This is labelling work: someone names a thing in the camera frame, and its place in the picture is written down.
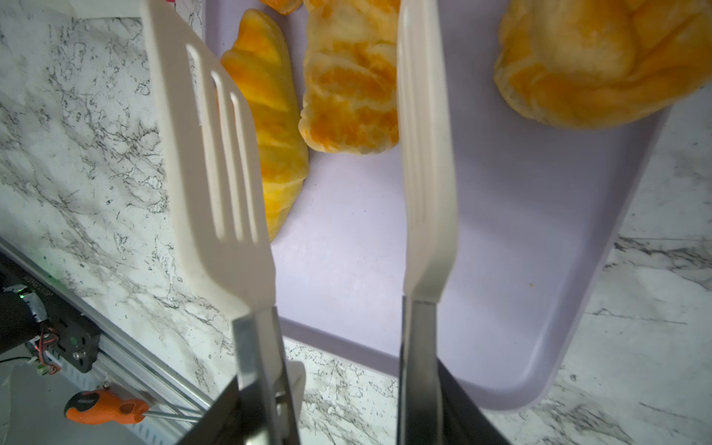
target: marble countertop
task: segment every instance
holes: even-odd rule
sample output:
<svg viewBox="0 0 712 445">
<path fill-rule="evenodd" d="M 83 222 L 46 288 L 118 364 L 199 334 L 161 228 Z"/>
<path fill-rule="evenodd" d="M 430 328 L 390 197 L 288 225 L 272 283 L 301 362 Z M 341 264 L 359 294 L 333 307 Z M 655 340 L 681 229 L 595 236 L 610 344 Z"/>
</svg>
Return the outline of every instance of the marble countertop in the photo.
<svg viewBox="0 0 712 445">
<path fill-rule="evenodd" d="M 199 0 L 177 9 L 201 29 Z M 0 4 L 0 236 L 203 390 L 229 327 L 185 286 L 142 27 Z M 712 444 L 712 88 L 676 105 L 549 395 L 514 444 Z M 305 444 L 394 443 L 397 382 L 294 342 Z"/>
</svg>

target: orange screwdriver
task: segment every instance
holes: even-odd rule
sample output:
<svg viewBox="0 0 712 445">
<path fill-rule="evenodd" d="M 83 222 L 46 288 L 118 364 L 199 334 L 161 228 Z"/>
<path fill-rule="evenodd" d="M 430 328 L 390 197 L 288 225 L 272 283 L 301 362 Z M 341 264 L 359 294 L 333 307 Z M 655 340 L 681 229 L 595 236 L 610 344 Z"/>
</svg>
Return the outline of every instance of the orange screwdriver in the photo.
<svg viewBox="0 0 712 445">
<path fill-rule="evenodd" d="M 149 411 L 148 403 L 141 399 L 121 399 L 106 389 L 82 391 L 74 394 L 64 406 L 64 417 L 80 424 L 99 425 L 114 421 L 120 424 L 137 424 L 145 417 L 197 422 L 200 417 Z"/>
</svg>

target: red object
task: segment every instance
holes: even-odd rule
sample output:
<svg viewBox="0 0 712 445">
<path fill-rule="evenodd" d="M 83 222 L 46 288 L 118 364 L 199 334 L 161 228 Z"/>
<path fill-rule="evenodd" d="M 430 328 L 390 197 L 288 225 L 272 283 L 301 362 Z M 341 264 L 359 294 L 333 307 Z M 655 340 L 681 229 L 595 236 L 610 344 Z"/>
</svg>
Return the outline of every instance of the red object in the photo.
<svg viewBox="0 0 712 445">
<path fill-rule="evenodd" d="M 109 421 L 137 424 L 144 419 L 148 403 L 141 399 L 122 400 L 106 389 L 74 395 L 64 406 L 64 417 L 79 424 L 99 425 Z"/>
</svg>

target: golden brown pastry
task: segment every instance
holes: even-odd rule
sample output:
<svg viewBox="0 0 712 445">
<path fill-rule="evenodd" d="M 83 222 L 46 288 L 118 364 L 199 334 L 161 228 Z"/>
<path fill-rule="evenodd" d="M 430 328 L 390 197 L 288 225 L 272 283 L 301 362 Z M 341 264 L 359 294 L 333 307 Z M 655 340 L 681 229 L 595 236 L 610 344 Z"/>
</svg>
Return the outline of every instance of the golden brown pastry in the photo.
<svg viewBox="0 0 712 445">
<path fill-rule="evenodd" d="M 398 143 L 400 0 L 306 0 L 299 130 L 320 152 L 380 153 Z"/>
<path fill-rule="evenodd" d="M 274 240 L 309 173 L 287 43 L 272 19 L 248 9 L 237 41 L 220 63 L 247 99 L 255 120 L 267 229 Z"/>
<path fill-rule="evenodd" d="M 302 0 L 260 0 L 260 2 L 283 16 L 293 13 L 302 5 Z"/>
<path fill-rule="evenodd" d="M 512 0 L 499 42 L 494 80 L 522 116 L 612 127 L 712 80 L 712 3 Z"/>
</svg>

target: purple tray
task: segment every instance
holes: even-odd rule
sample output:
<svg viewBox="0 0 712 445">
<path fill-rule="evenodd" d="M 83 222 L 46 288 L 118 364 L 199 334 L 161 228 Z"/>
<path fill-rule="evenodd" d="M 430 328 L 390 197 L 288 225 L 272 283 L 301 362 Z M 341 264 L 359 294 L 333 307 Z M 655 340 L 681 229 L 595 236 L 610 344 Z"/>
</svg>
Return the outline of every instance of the purple tray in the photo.
<svg viewBox="0 0 712 445">
<path fill-rule="evenodd" d="M 598 132 L 526 120 L 493 81 L 506 1 L 440 0 L 457 165 L 460 245 L 439 306 L 439 357 L 475 403 L 522 409 L 548 391 L 646 165 L 665 113 Z M 218 56 L 257 0 L 206 0 Z M 297 93 L 307 11 L 269 14 Z M 311 173 L 273 243 L 287 337 L 397 375 L 406 220 L 400 149 L 311 152 Z"/>
</svg>

